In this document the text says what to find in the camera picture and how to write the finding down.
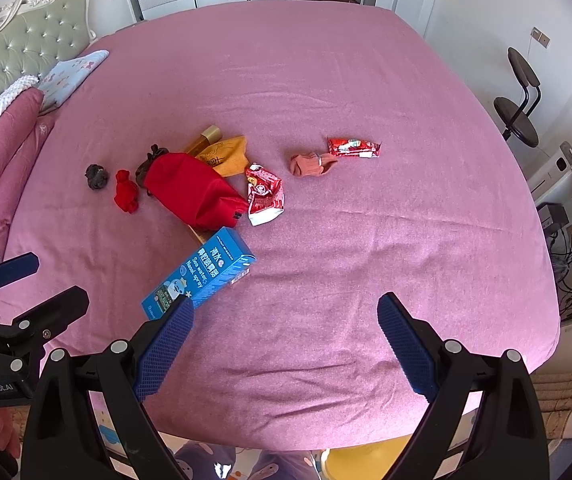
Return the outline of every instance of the yellow cloth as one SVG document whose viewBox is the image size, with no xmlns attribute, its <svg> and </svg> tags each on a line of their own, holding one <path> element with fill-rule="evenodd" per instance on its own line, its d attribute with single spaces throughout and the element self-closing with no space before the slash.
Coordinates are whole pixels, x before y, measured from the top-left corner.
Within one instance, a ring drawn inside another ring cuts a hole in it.
<svg viewBox="0 0 572 480">
<path fill-rule="evenodd" d="M 393 466 L 412 435 L 330 449 L 322 455 L 322 470 L 328 480 L 381 480 Z"/>
<path fill-rule="evenodd" d="M 208 146 L 195 158 L 205 162 L 221 176 L 233 176 L 243 173 L 248 166 L 245 158 L 245 137 L 224 139 Z"/>
</svg>

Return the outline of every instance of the blue box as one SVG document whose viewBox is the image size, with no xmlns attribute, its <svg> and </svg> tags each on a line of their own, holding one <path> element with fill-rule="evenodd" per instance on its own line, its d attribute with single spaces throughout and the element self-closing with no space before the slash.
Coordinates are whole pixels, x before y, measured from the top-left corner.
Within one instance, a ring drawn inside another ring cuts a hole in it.
<svg viewBox="0 0 572 480">
<path fill-rule="evenodd" d="M 148 319 L 159 319 L 180 294 L 197 308 L 255 261 L 234 229 L 222 227 L 141 302 Z"/>
</svg>

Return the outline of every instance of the black stool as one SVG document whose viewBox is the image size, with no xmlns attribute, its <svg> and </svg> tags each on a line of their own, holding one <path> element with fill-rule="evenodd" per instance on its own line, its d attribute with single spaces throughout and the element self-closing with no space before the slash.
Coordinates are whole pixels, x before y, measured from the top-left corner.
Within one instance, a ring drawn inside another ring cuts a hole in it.
<svg viewBox="0 0 572 480">
<path fill-rule="evenodd" d="M 528 116 L 540 102 L 540 80 L 537 79 L 537 76 L 528 62 L 522 57 L 522 54 L 517 52 L 513 47 L 508 49 L 508 61 L 511 63 L 512 71 L 515 73 L 517 81 L 519 81 L 524 89 L 525 97 L 524 102 L 519 106 L 506 97 L 498 97 L 493 101 L 499 118 L 506 125 L 506 130 L 502 135 L 504 139 L 508 140 L 508 137 L 513 134 L 521 140 L 521 142 L 526 144 L 526 146 L 535 148 L 540 143 L 540 139 Z M 528 104 L 529 85 L 537 89 L 537 99 L 535 99 L 535 102 L 528 111 L 524 113 L 524 108 L 526 108 Z"/>
</svg>

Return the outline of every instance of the red candy wrapper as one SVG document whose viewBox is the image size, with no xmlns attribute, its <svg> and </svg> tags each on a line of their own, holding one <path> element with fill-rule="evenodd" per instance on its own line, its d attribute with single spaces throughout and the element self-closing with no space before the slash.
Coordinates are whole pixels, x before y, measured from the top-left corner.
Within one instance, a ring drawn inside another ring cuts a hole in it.
<svg viewBox="0 0 572 480">
<path fill-rule="evenodd" d="M 265 224 L 284 212 L 284 190 L 281 179 L 259 164 L 245 171 L 248 179 L 248 218 L 252 225 Z"/>
<path fill-rule="evenodd" d="M 368 140 L 359 139 L 328 139 L 328 151 L 335 156 L 363 156 L 370 158 L 379 156 L 379 147 Z"/>
</svg>

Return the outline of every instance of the headboard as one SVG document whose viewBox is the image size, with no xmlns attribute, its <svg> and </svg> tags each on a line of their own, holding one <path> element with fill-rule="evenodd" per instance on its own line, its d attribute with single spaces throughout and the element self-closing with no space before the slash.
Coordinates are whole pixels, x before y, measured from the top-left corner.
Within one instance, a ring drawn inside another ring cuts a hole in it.
<svg viewBox="0 0 572 480">
<path fill-rule="evenodd" d="M 0 7 L 0 94 L 24 74 L 45 76 L 95 38 L 88 0 L 14 0 Z"/>
</svg>

